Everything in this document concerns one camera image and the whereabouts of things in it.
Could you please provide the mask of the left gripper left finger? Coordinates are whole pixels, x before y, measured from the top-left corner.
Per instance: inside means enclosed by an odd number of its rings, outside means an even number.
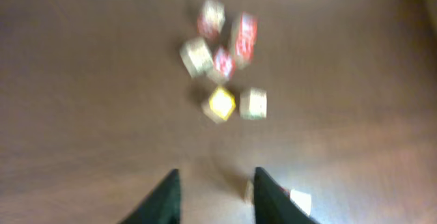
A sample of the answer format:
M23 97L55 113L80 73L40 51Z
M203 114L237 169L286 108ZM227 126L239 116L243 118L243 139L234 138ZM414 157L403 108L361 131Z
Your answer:
M172 169L121 224L180 224L180 172Z

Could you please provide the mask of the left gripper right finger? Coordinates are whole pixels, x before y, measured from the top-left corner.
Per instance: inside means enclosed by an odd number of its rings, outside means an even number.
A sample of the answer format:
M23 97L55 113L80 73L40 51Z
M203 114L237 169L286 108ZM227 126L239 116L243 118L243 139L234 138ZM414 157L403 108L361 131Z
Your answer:
M256 224L316 224L274 181L263 167L255 168L253 197Z

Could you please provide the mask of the block with green Z side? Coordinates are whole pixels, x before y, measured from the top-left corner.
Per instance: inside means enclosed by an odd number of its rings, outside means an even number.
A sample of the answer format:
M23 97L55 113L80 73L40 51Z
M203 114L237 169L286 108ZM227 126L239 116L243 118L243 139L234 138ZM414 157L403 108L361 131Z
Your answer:
M282 186L279 188L284 192L284 194L293 202L297 208L304 212L307 216L311 214L312 198L308 193L300 192L295 189L288 189ZM244 192L244 200L247 204L254 204L254 185L253 180L248 180Z

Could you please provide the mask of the butterfly block green side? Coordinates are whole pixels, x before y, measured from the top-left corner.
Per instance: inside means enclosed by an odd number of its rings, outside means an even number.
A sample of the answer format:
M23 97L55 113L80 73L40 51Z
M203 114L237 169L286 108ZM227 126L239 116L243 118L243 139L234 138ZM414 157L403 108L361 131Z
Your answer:
M255 87L244 90L240 95L240 117L260 120L267 116L267 92Z

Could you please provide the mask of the yellow number 1 block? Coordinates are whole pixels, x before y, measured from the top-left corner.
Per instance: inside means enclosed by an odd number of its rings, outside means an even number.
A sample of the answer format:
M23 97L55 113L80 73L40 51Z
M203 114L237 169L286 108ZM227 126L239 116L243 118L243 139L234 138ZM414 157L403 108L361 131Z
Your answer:
M236 108L234 95L218 86L209 98L202 102L203 113L216 124L226 122Z

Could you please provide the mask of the red number 6 block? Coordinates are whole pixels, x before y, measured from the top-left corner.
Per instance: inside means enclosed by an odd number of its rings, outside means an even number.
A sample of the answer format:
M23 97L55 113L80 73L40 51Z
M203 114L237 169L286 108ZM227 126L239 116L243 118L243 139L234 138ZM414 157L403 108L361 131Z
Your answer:
M207 72L207 77L217 84L228 82L236 69L235 61L222 46L218 47L213 56L213 66Z

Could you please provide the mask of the red letter Q block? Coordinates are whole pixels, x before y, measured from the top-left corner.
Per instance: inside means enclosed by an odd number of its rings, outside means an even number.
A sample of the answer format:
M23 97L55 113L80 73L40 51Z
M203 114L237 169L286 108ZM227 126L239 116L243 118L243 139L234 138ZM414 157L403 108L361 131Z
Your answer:
M234 39L230 44L230 53L236 67L243 69L252 62L254 43L246 38Z

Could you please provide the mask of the red letter A block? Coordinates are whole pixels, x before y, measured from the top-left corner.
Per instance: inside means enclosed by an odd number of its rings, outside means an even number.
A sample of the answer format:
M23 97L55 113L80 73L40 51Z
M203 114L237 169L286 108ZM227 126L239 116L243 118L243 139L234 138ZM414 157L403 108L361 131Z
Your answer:
M231 44L235 44L239 38L248 40L254 45L257 40L257 18L247 12L241 12L231 26Z

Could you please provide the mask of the block with red C side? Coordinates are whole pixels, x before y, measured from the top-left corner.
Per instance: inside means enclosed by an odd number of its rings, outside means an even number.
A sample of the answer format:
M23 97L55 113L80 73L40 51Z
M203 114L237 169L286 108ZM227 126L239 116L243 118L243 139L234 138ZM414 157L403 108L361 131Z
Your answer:
M225 24L225 6L218 0L205 0L197 17L197 29L201 36L213 40Z

